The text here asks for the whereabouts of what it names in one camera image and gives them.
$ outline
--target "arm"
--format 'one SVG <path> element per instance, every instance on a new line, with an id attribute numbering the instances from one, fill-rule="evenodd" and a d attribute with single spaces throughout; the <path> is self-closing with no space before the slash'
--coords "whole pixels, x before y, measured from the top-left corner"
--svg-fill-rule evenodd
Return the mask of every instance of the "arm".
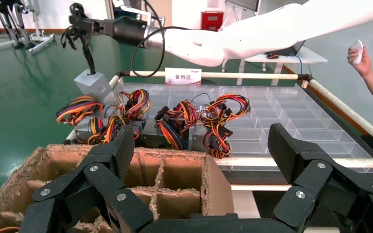
<path id="1" fill-rule="evenodd" d="M 362 53 L 361 63 L 358 65 L 353 65 L 352 61 L 358 57 L 357 50 L 348 50 L 348 63 L 350 63 L 360 74 L 360 76 L 364 79 L 365 84 L 367 85 L 368 89 L 370 90 L 371 94 L 373 95 L 373 69 L 371 68 L 371 60 L 367 53 L 367 48 L 364 47 L 364 51 Z"/>

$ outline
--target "green floor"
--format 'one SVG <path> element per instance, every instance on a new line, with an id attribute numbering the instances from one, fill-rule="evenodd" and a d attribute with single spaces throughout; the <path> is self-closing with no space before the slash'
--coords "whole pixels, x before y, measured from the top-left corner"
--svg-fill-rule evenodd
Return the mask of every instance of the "green floor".
<path id="1" fill-rule="evenodd" d="M 58 125 L 55 113 L 74 94 L 79 94 L 73 79 L 87 68 L 82 51 L 63 49 L 52 44 L 31 56 L 25 50 L 0 50 L 0 186 L 36 147 L 62 143 L 72 127 Z M 112 78 L 117 69 L 129 70 L 134 48 L 119 46 L 106 36 L 92 37 L 92 51 L 97 71 Z M 140 51 L 135 69 L 153 70 L 159 61 L 159 50 Z M 239 61 L 229 61 L 228 72 L 238 71 Z M 248 64 L 246 72 L 260 73 L 260 64 Z M 171 54 L 166 54 L 165 67 L 197 67 Z M 207 72 L 220 72 L 220 67 L 202 67 Z M 163 79 L 130 78 L 127 81 L 163 83 Z M 234 85 L 236 80 L 215 80 L 217 84 Z M 268 85 L 267 81 L 244 85 Z M 294 85 L 284 82 L 280 85 Z"/>

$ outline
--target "label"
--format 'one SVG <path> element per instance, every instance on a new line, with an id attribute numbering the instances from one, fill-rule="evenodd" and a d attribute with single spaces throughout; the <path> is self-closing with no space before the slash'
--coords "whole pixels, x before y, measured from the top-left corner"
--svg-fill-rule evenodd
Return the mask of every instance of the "label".
<path id="1" fill-rule="evenodd" d="M 200 83 L 201 69 L 165 68 L 165 84 L 186 85 Z"/>

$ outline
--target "table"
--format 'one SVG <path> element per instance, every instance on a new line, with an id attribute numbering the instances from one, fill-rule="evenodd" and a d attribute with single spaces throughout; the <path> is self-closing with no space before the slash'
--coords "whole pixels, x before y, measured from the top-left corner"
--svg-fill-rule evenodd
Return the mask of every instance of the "table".
<path id="1" fill-rule="evenodd" d="M 326 63 L 328 62 L 327 59 L 319 56 L 317 53 L 313 52 L 312 50 L 308 49 L 305 46 L 302 46 L 297 56 L 301 59 L 302 64 L 316 64 L 316 63 Z M 225 64 L 227 60 L 222 63 L 222 70 L 225 71 Z M 295 56 L 279 56 L 276 59 L 268 59 L 265 54 L 259 54 L 254 57 L 241 59 L 241 63 L 239 64 L 239 73 L 244 73 L 245 62 L 262 62 L 262 67 L 264 68 L 266 63 L 277 63 L 274 74 L 280 74 L 282 71 L 282 67 L 284 63 L 299 63 L 300 60 Z M 237 85 L 242 84 L 242 79 L 237 80 Z M 271 81 L 272 86 L 278 85 L 278 79 L 273 79 Z"/>

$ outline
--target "transparent tray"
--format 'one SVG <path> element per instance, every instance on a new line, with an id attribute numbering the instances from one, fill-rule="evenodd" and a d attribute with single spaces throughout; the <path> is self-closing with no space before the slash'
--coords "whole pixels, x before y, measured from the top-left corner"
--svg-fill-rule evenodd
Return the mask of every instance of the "transparent tray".
<path id="1" fill-rule="evenodd" d="M 163 107 L 175 107 L 179 101 L 194 99 L 198 106 L 208 104 L 223 94 L 237 93 L 251 102 L 251 112 L 226 125 L 233 131 L 228 138 L 232 157 L 271 156 L 267 147 L 271 124 L 281 123 L 291 136 L 317 143 L 332 158 L 371 158 L 303 89 L 294 87 L 202 86 L 162 84 L 121 84 L 115 91 L 132 92 L 143 88 L 150 94 L 149 118 Z M 227 106 L 238 109 L 231 101 Z M 221 166 L 222 169 L 245 171 L 279 171 L 277 167 Z M 373 173 L 373 168 L 354 169 Z"/>

